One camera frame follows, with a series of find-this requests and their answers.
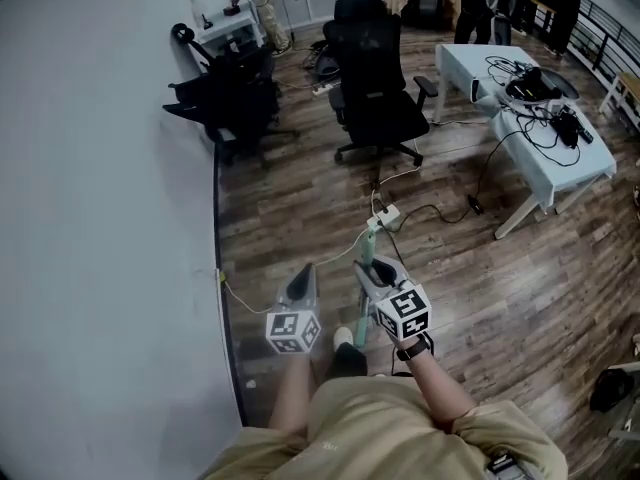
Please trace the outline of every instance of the metal railing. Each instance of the metal railing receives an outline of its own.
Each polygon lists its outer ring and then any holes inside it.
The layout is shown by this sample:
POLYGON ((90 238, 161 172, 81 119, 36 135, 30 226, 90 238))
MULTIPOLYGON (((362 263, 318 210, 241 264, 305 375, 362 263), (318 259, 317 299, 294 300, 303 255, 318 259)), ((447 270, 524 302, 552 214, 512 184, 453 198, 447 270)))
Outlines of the metal railing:
MULTIPOLYGON (((580 1, 580 15, 581 19, 571 32, 569 49, 606 89, 622 72, 640 76, 640 41, 591 0, 580 1)), ((545 17, 546 12, 538 8, 536 24, 544 23, 545 17)), ((627 104, 636 116, 640 116, 631 97, 627 104)))

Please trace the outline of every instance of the black watch strap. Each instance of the black watch strap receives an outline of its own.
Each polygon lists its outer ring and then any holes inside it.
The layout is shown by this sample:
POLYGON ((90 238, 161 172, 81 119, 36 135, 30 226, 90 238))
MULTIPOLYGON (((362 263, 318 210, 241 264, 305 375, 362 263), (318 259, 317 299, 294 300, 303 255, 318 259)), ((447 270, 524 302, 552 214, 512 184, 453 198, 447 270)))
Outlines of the black watch strap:
POLYGON ((411 345, 406 350, 398 350, 396 352, 396 355, 398 356, 398 359, 400 359, 400 361, 408 361, 409 359, 416 357, 424 350, 429 350, 433 354, 433 340, 431 339, 431 337, 427 333, 424 333, 419 334, 418 338, 419 340, 415 345, 411 345))

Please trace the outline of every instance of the wooden floor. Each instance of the wooden floor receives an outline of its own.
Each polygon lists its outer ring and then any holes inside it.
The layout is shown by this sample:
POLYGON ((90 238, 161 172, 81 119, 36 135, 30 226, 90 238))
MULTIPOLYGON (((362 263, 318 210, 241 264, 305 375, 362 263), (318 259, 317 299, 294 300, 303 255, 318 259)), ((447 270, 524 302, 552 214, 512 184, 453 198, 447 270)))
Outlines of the wooden floor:
MULTIPOLYGON (((300 34, 296 47, 321 38, 320 28, 300 34)), ((405 30, 402 65, 412 77, 437 82, 434 48, 452 33, 405 30)), ((582 95, 580 107, 618 162, 618 174, 600 180, 561 216, 536 211, 501 241, 493 232, 526 198, 526 185, 504 151, 494 155, 480 200, 486 213, 456 225, 431 211, 416 214, 397 235, 411 275, 423 283, 434 307, 436 357, 479 401, 512 399, 556 441, 571 478, 637 478, 640 446, 606 437, 611 422, 592 414, 588 397, 599 372, 630 357, 630 338, 640 332, 640 223, 631 189, 640 180, 638 138, 612 110, 597 108, 605 96, 598 82, 570 55, 552 58, 533 38, 515 38, 541 65, 568 77, 582 95)), ((278 59, 276 76, 304 86, 305 51, 278 59)), ((254 309, 268 308, 280 282, 306 262, 346 249, 370 216, 375 163, 353 153, 336 165, 335 149, 349 142, 327 97, 283 87, 281 126, 297 128, 299 140, 264 141, 268 172, 256 159, 239 160, 220 175, 220 247, 231 287, 254 309)), ((425 112, 431 115, 433 101, 425 112)), ((482 119, 460 93, 450 94, 443 120, 482 119)), ((432 128, 418 140, 425 155, 415 173, 383 185, 385 201, 406 213, 437 204, 450 218, 467 207, 480 169, 496 144, 486 124, 432 128)), ((403 155, 387 156, 382 177, 412 167, 403 155)), ((385 236, 378 252, 393 256, 385 236)), ((339 325, 353 329, 358 285, 355 253, 319 267, 321 323, 315 349, 321 375, 339 325)), ((254 315, 227 296, 235 362, 249 422, 268 418, 282 370, 264 335, 264 315, 254 315)), ((371 373, 390 370, 392 347, 371 329, 366 353, 371 373)))

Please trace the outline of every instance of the white cube with fiducial markers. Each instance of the white cube with fiducial markers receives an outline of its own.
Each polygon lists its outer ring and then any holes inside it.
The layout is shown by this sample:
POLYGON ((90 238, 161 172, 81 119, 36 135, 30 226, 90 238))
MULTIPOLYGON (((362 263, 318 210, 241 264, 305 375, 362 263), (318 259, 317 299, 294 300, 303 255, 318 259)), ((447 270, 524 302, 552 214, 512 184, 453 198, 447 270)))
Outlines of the white cube with fiducial markers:
POLYGON ((431 303, 422 285, 409 286, 376 304, 378 323, 398 341, 421 334, 431 326, 431 303))
POLYGON ((313 311, 286 311, 267 315, 266 338, 278 354, 307 354, 320 334, 313 311))

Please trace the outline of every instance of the person wearing beige shirt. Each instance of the person wearing beige shirt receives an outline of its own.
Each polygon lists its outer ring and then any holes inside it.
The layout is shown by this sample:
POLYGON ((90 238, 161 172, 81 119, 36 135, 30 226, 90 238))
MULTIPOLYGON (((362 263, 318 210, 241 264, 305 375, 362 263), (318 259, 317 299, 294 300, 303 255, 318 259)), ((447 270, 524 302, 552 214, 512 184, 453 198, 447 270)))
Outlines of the person wearing beige shirt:
MULTIPOLYGON (((396 346, 412 353, 419 340, 396 346)), ((206 480, 567 479, 564 455, 522 411, 509 401, 479 406, 428 347, 407 360, 413 378, 367 377, 344 327, 334 349, 312 399, 309 356, 288 359, 269 427, 243 429, 206 480), (521 474, 491 476, 504 453, 521 474)))

